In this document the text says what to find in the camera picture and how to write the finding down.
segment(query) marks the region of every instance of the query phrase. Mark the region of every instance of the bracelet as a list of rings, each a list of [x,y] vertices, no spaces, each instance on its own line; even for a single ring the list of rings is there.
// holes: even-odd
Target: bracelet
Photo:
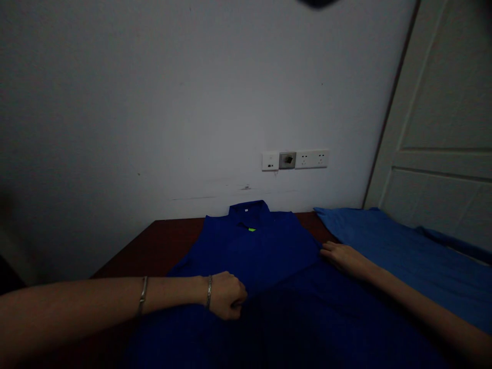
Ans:
[[[207,292],[207,304],[205,309],[210,310],[210,297],[212,296],[212,276],[209,275],[209,290]]]
[[[142,309],[144,308],[144,302],[145,302],[145,296],[147,295],[147,280],[148,277],[145,276],[143,279],[143,289],[142,289],[142,294],[140,295],[140,303],[138,304],[138,311],[137,311],[137,317],[142,315]]]

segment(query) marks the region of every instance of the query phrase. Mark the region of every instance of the wall switch plate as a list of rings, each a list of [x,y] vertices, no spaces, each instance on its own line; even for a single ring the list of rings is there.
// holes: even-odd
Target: wall switch plate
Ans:
[[[328,150],[298,151],[296,169],[326,168],[328,166]]]
[[[263,160],[261,161],[261,170],[278,170],[279,155],[276,151],[263,151]]]
[[[296,167],[296,152],[284,152],[280,153],[280,161],[278,163],[278,169],[294,169]]]

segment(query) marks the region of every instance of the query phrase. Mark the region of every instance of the door panel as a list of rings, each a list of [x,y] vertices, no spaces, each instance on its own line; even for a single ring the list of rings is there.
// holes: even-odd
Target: door panel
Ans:
[[[489,10],[421,1],[364,207],[492,250]]]

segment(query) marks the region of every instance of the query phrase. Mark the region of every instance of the hand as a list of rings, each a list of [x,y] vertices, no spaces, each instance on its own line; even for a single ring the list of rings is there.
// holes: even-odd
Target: hand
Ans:
[[[327,241],[320,254],[338,270],[365,281],[372,273],[381,269],[350,246],[339,243]]]
[[[248,297],[244,284],[229,272],[212,276],[210,311],[224,320],[239,319],[241,304]]]

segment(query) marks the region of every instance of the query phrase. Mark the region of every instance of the electrical outlet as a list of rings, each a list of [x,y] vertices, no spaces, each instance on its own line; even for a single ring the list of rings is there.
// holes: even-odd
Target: electrical outlet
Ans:
[[[261,170],[278,170],[279,155],[276,151],[264,151],[261,161]]]
[[[326,168],[328,150],[297,151],[296,169]]]

